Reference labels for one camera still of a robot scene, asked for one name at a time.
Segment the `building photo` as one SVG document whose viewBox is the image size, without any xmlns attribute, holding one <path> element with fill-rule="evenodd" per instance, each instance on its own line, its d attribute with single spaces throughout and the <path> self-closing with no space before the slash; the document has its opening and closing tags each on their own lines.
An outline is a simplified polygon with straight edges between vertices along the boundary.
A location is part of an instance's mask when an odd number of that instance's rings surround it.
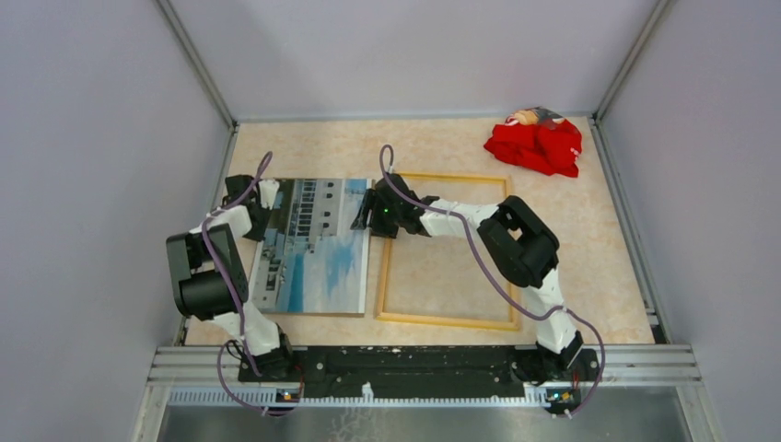
<svg viewBox="0 0 781 442">
<path fill-rule="evenodd" d="M 251 267 L 250 297 L 265 314 L 356 317 L 366 310 L 369 235 L 351 225 L 372 182 L 281 179 Z"/>
</svg>

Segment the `yellow wooden picture frame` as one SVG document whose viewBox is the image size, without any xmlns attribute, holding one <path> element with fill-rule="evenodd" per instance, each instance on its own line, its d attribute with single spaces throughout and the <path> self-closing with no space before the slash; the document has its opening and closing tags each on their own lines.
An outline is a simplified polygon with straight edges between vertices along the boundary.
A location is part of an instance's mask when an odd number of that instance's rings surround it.
<svg viewBox="0 0 781 442">
<path fill-rule="evenodd" d="M 512 190 L 506 176 L 404 172 L 420 198 L 467 204 L 499 203 Z M 401 229 L 383 244 L 377 320 L 515 332 L 519 313 L 484 277 L 466 238 L 413 236 Z"/>
</svg>

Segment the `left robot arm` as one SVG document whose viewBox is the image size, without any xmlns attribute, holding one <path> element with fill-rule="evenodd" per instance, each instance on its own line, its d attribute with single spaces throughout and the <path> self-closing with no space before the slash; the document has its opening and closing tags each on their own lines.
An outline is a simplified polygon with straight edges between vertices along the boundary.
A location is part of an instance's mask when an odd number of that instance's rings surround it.
<svg viewBox="0 0 781 442">
<path fill-rule="evenodd" d="M 211 322 L 230 336 L 230 351 L 245 364 L 240 379 L 284 380 L 294 372 L 294 352 L 278 324 L 252 305 L 237 246 L 241 238 L 263 242 L 280 184 L 249 175 L 225 184 L 222 205 L 198 227 L 166 240 L 173 299 L 183 317 Z"/>
</svg>

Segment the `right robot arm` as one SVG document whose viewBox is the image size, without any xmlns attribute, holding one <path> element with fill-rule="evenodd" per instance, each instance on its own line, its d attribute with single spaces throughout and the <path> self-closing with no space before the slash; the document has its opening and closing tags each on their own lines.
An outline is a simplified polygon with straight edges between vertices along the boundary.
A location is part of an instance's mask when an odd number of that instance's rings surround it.
<svg viewBox="0 0 781 442">
<path fill-rule="evenodd" d="M 424 237 L 463 238 L 493 287 L 491 275 L 477 246 L 484 245 L 499 273 L 513 286 L 526 290 L 526 307 L 507 291 L 500 296 L 523 316 L 536 321 L 536 346 L 542 372 L 564 379 L 577 368 L 583 338 L 565 308 L 559 284 L 559 240 L 518 196 L 498 204 L 463 204 L 427 195 L 420 198 L 404 178 L 386 173 L 369 189 L 351 224 L 380 238 L 396 238 L 399 230 Z"/>
</svg>

